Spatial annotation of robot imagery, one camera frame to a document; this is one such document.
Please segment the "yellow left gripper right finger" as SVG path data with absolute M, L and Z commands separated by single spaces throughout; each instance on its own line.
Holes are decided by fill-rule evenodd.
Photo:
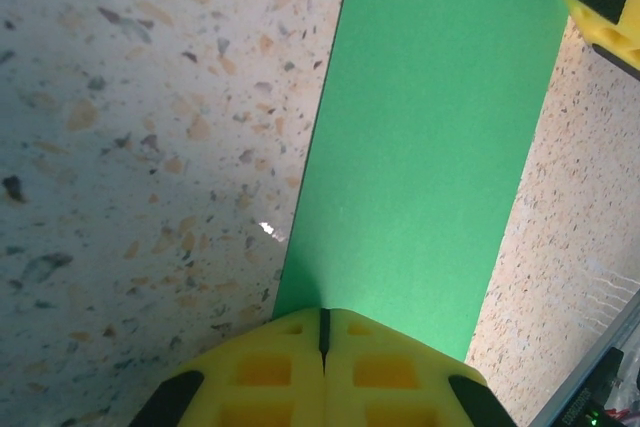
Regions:
M 326 427 L 517 427 L 474 368 L 370 318 L 323 311 Z

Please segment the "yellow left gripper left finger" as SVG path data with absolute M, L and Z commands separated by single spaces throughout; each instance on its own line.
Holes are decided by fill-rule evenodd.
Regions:
M 303 309 L 187 361 L 129 427 L 325 427 L 326 312 Z

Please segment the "green cloth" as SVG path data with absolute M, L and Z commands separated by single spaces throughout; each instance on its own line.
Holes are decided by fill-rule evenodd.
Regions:
M 566 22 L 560 0 L 343 0 L 276 316 L 349 309 L 466 356 Z

